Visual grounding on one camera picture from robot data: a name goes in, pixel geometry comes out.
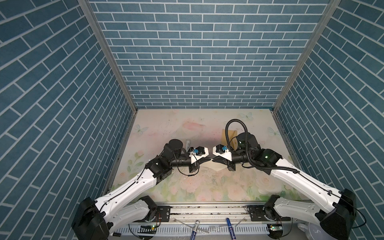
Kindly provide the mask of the cream letter paper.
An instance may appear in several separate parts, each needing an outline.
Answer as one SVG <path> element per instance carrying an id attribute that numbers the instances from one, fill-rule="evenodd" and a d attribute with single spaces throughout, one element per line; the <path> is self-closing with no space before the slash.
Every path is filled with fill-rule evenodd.
<path id="1" fill-rule="evenodd" d="M 213 160 L 207 161 L 207 162 L 203 163 L 202 165 L 203 165 L 203 167 L 210 168 L 216 172 L 228 169 L 227 165 L 213 162 Z"/>

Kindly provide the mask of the brown paper envelope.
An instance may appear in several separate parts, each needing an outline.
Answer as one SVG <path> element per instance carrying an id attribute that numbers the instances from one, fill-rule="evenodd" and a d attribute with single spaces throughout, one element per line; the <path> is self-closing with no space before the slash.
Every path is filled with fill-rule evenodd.
<path id="1" fill-rule="evenodd" d="M 231 147 L 236 150 L 238 148 L 238 141 L 236 137 L 238 136 L 238 131 L 237 130 L 228 130 L 228 136 L 229 140 L 231 141 Z M 225 129 L 222 129 L 222 137 L 221 137 L 221 145 L 227 146 L 227 139 L 226 139 L 226 131 Z"/>

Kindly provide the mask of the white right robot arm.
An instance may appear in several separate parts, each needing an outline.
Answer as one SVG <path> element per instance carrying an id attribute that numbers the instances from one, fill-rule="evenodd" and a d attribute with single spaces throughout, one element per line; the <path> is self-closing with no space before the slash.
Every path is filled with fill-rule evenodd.
<path id="1" fill-rule="evenodd" d="M 357 215 L 354 192 L 340 191 L 318 181 L 275 151 L 261 148 L 255 136 L 249 133 L 242 133 L 239 138 L 236 150 L 231 146 L 215 146 L 213 161 L 226 165 L 230 171 L 235 171 L 237 164 L 249 163 L 252 168 L 285 182 L 312 201 L 304 203 L 271 195 L 263 207 L 268 220 L 295 218 L 320 226 L 337 240 L 349 238 Z"/>

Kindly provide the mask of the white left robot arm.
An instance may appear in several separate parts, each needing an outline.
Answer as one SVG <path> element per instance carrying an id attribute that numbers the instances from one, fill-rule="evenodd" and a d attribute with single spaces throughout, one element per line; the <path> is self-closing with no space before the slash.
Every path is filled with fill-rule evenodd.
<path id="1" fill-rule="evenodd" d="M 71 224 L 76 237 L 79 240 L 106 240 L 124 225 L 152 219 L 157 205 L 149 196 L 136 203 L 132 200 L 166 179 L 174 167 L 187 167 L 190 177 L 197 174 L 200 164 L 210 161 L 208 156 L 208 148 L 186 150 L 180 140 L 170 140 L 162 152 L 131 180 L 102 197 L 95 200 L 87 197 L 80 202 Z"/>

